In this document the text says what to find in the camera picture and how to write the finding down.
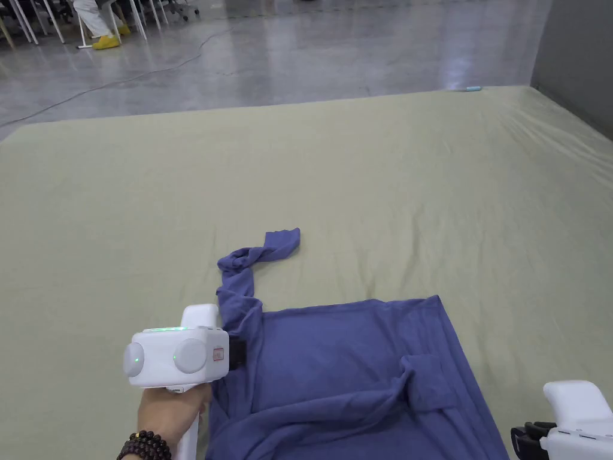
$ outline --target white chair leg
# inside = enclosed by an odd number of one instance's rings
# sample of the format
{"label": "white chair leg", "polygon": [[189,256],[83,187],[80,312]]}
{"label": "white chair leg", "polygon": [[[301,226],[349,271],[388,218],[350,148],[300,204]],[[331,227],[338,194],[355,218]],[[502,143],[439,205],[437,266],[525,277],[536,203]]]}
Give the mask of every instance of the white chair leg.
{"label": "white chair leg", "polygon": [[53,15],[53,12],[51,11],[51,7],[49,6],[49,0],[43,0],[43,3],[45,4],[45,8],[47,8],[47,13],[49,13],[49,17],[51,18],[53,27],[55,27],[55,31],[58,34],[59,41],[61,41],[62,43],[66,43],[66,41],[64,40],[64,36],[62,35],[62,32],[59,30],[58,22],[55,20],[55,16]]}
{"label": "white chair leg", "polygon": [[32,30],[32,26],[30,25],[28,18],[26,18],[26,15],[23,13],[23,9],[21,8],[21,5],[19,5],[19,0],[13,0],[13,3],[17,6],[17,9],[19,10],[19,13],[17,12],[15,13],[21,15],[21,19],[23,19],[23,22],[25,22],[28,32],[32,36],[32,40],[34,41],[34,43],[38,45],[39,43],[38,43],[38,40],[36,39],[36,35],[34,35],[34,31]]}
{"label": "white chair leg", "polygon": [[164,16],[164,22],[168,25],[168,18],[166,17],[166,11],[164,11],[164,5],[162,5],[162,0],[158,0],[159,8],[162,10],[162,16]]}
{"label": "white chair leg", "polygon": [[109,8],[109,15],[111,16],[111,19],[113,21],[113,27],[115,28],[115,35],[117,35],[117,39],[119,40],[119,44],[121,45],[121,34],[119,33],[119,29],[117,28],[117,21],[115,20],[115,15],[113,14],[113,9],[111,8],[111,4],[112,2],[109,2],[107,4],[107,7]]}
{"label": "white chair leg", "polygon": [[9,0],[9,3],[13,7],[13,11],[15,12],[15,16],[17,17],[17,21],[19,22],[19,27],[21,27],[21,30],[23,31],[23,34],[28,39],[28,42],[32,43],[32,39],[30,38],[30,34],[28,33],[28,28],[23,23],[23,20],[21,19],[21,15],[19,14],[19,11],[17,10],[17,7],[15,6],[15,0]]}
{"label": "white chair leg", "polygon": [[155,17],[155,23],[158,25],[158,30],[162,30],[162,26],[159,24],[158,12],[155,11],[153,0],[149,0],[149,4],[151,5],[151,11],[153,11],[153,16]]}
{"label": "white chair leg", "polygon": [[32,5],[32,9],[34,10],[34,14],[36,15],[36,19],[38,20],[38,22],[40,24],[40,28],[42,29],[42,33],[44,35],[49,35],[49,33],[47,32],[47,26],[45,26],[45,22],[40,17],[40,13],[38,12],[38,8],[36,7],[36,3],[34,3],[34,0],[30,0],[30,4]]}
{"label": "white chair leg", "polygon": [[147,18],[145,18],[145,9],[143,8],[143,4],[140,2],[140,0],[136,1],[139,3],[140,15],[143,18],[143,25],[145,26],[145,29],[147,29]]}
{"label": "white chair leg", "polygon": [[83,31],[83,21],[81,21],[81,16],[79,16],[78,13],[77,13],[77,19],[78,19],[78,26],[81,29],[81,40],[83,41],[83,45],[77,48],[79,48],[80,50],[84,48],[91,48],[91,45],[88,45],[87,43],[85,43],[85,32]]}
{"label": "white chair leg", "polygon": [[147,34],[145,33],[143,24],[141,24],[140,22],[139,12],[136,9],[136,3],[134,3],[134,0],[130,0],[130,6],[132,7],[132,16],[134,16],[134,21],[136,22],[136,28],[139,30],[140,34],[143,36],[145,41],[147,41]]}

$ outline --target blue shirt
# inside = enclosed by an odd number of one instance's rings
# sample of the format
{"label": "blue shirt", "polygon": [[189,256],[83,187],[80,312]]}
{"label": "blue shirt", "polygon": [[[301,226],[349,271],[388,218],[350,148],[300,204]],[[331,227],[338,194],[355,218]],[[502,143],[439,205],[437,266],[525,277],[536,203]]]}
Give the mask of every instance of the blue shirt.
{"label": "blue shirt", "polygon": [[213,382],[207,459],[508,459],[438,296],[262,312],[251,266],[299,243],[269,232],[218,262],[247,362]]}

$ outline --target round white button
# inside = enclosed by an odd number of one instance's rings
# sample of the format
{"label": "round white button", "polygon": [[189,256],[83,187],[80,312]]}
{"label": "round white button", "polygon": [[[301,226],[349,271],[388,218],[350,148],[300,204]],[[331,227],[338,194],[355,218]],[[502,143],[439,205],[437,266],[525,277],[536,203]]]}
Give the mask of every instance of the round white button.
{"label": "round white button", "polygon": [[143,370],[145,352],[139,343],[132,342],[123,352],[123,372],[128,377],[136,377]]}
{"label": "round white button", "polygon": [[207,348],[198,339],[187,339],[179,343],[174,354],[175,366],[184,374],[193,374],[207,362]]}

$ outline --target white pants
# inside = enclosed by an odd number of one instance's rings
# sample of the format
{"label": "white pants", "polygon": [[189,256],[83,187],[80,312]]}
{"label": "white pants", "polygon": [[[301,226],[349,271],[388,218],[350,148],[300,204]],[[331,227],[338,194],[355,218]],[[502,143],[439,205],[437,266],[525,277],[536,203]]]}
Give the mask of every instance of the white pants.
{"label": "white pants", "polygon": [[[94,37],[102,37],[103,35],[112,35],[111,27],[113,20],[109,13],[109,4],[105,3],[102,9],[98,9],[96,0],[74,0],[75,10],[79,17],[83,20],[87,28],[91,31]],[[115,15],[117,27],[123,26],[123,22]]]}

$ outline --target beige mattress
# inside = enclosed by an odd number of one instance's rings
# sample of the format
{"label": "beige mattress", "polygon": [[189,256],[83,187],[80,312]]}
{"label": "beige mattress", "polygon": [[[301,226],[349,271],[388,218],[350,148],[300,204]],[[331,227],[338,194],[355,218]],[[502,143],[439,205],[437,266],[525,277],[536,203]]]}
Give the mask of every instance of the beige mattress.
{"label": "beige mattress", "polygon": [[265,308],[439,294],[507,444],[547,381],[613,402],[613,144],[530,88],[25,126],[0,222],[3,459],[114,458],[131,335],[294,227]]}

